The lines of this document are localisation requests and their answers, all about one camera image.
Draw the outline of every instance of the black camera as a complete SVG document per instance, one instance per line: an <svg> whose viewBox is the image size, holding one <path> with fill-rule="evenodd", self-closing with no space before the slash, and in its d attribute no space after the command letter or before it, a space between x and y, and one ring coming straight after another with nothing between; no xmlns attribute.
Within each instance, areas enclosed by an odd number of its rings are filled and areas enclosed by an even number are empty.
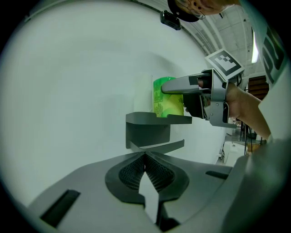
<svg viewBox="0 0 291 233"><path fill-rule="evenodd" d="M165 24L175 30L181 30L181 23L180 20L175 17L172 13L164 10L160 13L161 23Z"/></svg>

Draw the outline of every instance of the gray bracket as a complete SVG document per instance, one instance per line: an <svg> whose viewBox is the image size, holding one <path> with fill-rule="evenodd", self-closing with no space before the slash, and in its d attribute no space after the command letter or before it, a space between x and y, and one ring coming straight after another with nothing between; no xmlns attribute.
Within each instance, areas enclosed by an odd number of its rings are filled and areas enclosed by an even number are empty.
<svg viewBox="0 0 291 233"><path fill-rule="evenodd" d="M171 125L191 124L192 117L168 115L157 117L153 112L133 112L126 115L125 145L135 152L167 153L184 146L184 140L162 146L141 148L170 141Z"/></svg>
<svg viewBox="0 0 291 233"><path fill-rule="evenodd" d="M212 72L212 90L211 90L211 104L210 104L210 119L209 122L213 126L236 128L236 124L229 124L223 122L223 111L224 102L226 98L226 91L228 88L228 82L225 88L222 84L225 82L224 78L215 70L211 69Z"/></svg>

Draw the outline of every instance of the ceiling light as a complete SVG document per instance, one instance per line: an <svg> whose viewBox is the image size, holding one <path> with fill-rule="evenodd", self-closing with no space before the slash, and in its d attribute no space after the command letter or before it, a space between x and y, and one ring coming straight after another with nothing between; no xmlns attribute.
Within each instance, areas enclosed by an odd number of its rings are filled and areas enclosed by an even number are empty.
<svg viewBox="0 0 291 233"><path fill-rule="evenodd" d="M252 63L256 63L258 61L259 51L256 47L256 39L255 39L255 32L253 32L253 57L251 59Z"/></svg>

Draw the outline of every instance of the wall-mounted holder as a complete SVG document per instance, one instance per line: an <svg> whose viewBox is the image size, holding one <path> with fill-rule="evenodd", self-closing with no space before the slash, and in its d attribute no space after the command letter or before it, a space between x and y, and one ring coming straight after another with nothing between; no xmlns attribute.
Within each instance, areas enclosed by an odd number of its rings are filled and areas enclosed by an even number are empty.
<svg viewBox="0 0 291 233"><path fill-rule="evenodd" d="M134 152L168 153L174 151L184 146L184 140L150 148L141 147L169 142L171 125L191 123L190 116L157 117L154 112L132 112L126 115L126 148L131 148Z"/></svg>

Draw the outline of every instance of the green cup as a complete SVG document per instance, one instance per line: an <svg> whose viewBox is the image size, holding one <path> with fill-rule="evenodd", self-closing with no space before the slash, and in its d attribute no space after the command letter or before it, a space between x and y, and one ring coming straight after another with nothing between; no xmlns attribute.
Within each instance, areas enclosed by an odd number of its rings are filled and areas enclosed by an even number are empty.
<svg viewBox="0 0 291 233"><path fill-rule="evenodd" d="M161 86L172 79L173 77L163 77L154 81L153 90L153 110L157 117L167 117L168 114L172 115L184 115L183 108L183 96L163 94L161 92Z"/></svg>

